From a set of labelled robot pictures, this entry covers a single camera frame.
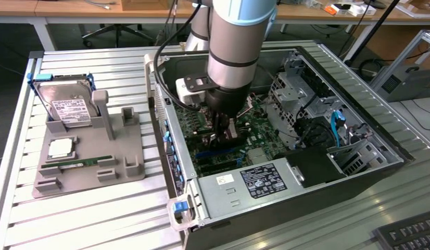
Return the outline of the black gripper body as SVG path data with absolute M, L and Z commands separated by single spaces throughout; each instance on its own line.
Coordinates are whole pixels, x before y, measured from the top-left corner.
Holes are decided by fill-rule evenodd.
M 211 110 L 235 117 L 245 105 L 248 93 L 248 86 L 236 89 L 217 87 L 205 91 L 205 102 Z

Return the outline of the graphics card with metal bracket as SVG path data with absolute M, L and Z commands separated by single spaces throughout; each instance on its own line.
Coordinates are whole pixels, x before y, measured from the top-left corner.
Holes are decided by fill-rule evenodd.
M 211 135 L 213 133 L 205 134 L 191 134 L 185 136 L 185 144 L 188 151 L 195 155 L 197 152 L 204 151 L 223 151 L 228 149 L 236 149 L 240 146 L 245 145 L 245 133 L 241 133 L 243 138 L 236 142 L 227 142 L 224 137 L 221 137 L 221 141 L 219 142 L 217 146 L 209 146 Z

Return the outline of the green motherboard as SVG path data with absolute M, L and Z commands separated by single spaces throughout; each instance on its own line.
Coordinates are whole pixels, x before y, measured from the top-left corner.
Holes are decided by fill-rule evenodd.
M 253 165 L 247 155 L 247 152 L 253 148 L 263 148 L 269 160 L 272 160 L 272 157 L 277 153 L 288 150 L 288 146 L 285 145 L 287 141 L 280 138 L 280 135 L 283 134 L 281 130 L 273 128 L 269 122 L 268 113 L 264 110 L 265 100 L 265 95 L 256 96 L 255 94 L 251 94 L 245 105 L 239 112 L 239 118 L 235 124 L 240 132 L 247 134 L 247 140 L 245 145 L 235 149 L 235 153 L 196 159 L 193 154 L 189 152 L 199 177 L 205 177 L 200 175 L 199 168 L 207 164 L 236 160 L 236 169 Z M 191 134 L 205 134 L 213 132 L 207 106 L 203 106 L 199 112 L 191 112 L 177 107 L 176 116 L 184 138 Z

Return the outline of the silver chipset heatsink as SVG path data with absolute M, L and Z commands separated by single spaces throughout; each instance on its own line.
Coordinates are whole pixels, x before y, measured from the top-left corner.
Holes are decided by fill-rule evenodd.
M 247 152 L 248 159 L 252 162 L 253 165 L 261 164 L 267 161 L 269 161 L 268 156 L 264 152 L 263 148 L 253 148 Z

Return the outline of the silver drive cage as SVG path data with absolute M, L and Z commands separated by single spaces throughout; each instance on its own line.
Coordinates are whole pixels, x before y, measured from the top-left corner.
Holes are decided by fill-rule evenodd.
M 280 72 L 269 87 L 264 110 L 275 128 L 294 132 L 296 119 L 326 117 L 342 106 L 338 96 L 320 97 L 298 75 Z

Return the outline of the gray power supply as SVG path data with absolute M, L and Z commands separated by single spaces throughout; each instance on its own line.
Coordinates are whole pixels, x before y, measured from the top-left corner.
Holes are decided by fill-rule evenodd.
M 197 182 L 211 219 L 241 215 L 304 191 L 285 158 L 213 174 Z

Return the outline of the black fan shroud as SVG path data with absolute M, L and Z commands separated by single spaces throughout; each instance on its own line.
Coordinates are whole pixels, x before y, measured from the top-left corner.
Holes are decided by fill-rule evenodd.
M 295 168 L 304 188 L 328 183 L 346 177 L 328 157 L 328 150 L 323 146 L 292 149 L 277 153 L 272 159 L 285 158 L 289 168 Z

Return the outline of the black office chair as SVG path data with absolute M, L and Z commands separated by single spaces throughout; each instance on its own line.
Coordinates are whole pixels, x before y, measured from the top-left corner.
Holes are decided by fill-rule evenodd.
M 143 25 L 141 24 L 136 25 L 136 29 L 129 28 L 129 24 L 121 24 L 121 23 L 111 24 L 108 26 L 105 26 L 104 24 L 100 24 L 99 27 L 100 28 L 96 31 L 92 31 L 91 33 L 87 33 L 81 36 L 83 44 L 87 48 L 91 48 L 93 46 L 93 44 L 89 40 L 91 38 L 95 38 L 99 35 L 105 34 L 105 33 L 111 33 L 111 32 L 115 34 L 115 47 L 116 48 L 119 48 L 119 38 L 121 37 L 121 34 L 124 32 L 144 39 L 148 42 L 148 45 L 153 45 L 153 43 L 155 43 L 155 39 L 148 34 L 145 34 L 143 32 Z

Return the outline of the hard disk with blue carrier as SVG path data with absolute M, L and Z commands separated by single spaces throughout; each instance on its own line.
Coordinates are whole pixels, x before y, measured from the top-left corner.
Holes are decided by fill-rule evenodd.
M 96 90 L 93 76 L 88 74 L 37 74 L 29 86 L 48 113 L 49 121 L 62 122 L 66 128 L 85 127 L 100 115 L 92 102 Z

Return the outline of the silver CPU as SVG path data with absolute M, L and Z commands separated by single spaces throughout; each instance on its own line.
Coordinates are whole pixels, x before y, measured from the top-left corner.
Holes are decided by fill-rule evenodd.
M 65 157 L 72 153 L 73 140 L 70 138 L 56 139 L 50 141 L 48 148 L 48 156 L 50 158 Z

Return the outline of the black tripod pole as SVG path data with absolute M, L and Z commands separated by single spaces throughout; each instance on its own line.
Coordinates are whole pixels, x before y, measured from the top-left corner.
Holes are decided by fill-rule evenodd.
M 368 44 L 372 36 L 375 35 L 378 29 L 380 28 L 382 24 L 384 23 L 390 13 L 392 12 L 395 6 L 398 5 L 400 0 L 392 0 L 391 4 L 388 5 L 380 19 L 378 20 L 378 22 L 375 23 L 374 27 L 371 28 L 370 32 L 367 33 L 367 35 L 364 36 L 364 39 L 362 40 L 355 52 L 352 53 L 351 57 L 348 59 L 344 60 L 344 64 L 347 66 L 351 66 L 356 57 L 359 56 L 363 48 L 366 47 L 366 45 Z

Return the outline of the gray computer box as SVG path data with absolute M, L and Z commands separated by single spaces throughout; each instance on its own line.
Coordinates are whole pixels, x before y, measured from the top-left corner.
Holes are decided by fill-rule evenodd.
M 396 66 L 376 93 L 388 103 L 430 97 L 430 69 L 418 64 Z

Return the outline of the wooden desk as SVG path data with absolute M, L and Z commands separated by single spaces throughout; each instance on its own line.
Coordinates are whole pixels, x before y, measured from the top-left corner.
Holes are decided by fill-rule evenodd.
M 123 10 L 121 1 L 103 9 L 84 0 L 0 0 L 0 23 L 26 23 L 36 30 L 42 48 L 57 49 L 48 28 L 49 24 L 164 23 L 168 9 Z
M 348 54 L 344 59 L 350 59 L 354 56 L 358 47 L 362 45 L 363 40 L 375 27 L 378 20 L 384 16 L 384 12 L 388 9 L 378 10 L 374 15 L 364 15 L 364 17 L 354 17 L 346 15 L 331 15 L 323 9 L 308 8 L 304 5 L 288 5 L 280 4 L 277 6 L 277 17 L 275 23 L 280 24 L 280 33 L 285 33 L 289 24 L 339 24 L 351 25 L 359 24 L 364 26 L 360 36 L 356 38 Z M 430 26 L 428 18 L 415 18 L 407 13 L 402 12 L 396 7 L 390 10 L 388 15 L 383 21 L 383 25 L 390 26 Z

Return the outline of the black keyboard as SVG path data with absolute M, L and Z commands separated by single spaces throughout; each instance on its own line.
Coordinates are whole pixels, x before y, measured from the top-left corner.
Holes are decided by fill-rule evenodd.
M 383 250 L 430 250 L 430 211 L 374 229 Z

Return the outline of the aluminium frame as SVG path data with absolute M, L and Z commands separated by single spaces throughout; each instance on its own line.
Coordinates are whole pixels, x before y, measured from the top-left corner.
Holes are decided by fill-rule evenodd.
M 420 30 L 388 67 L 388 73 L 402 66 L 430 70 L 430 30 Z

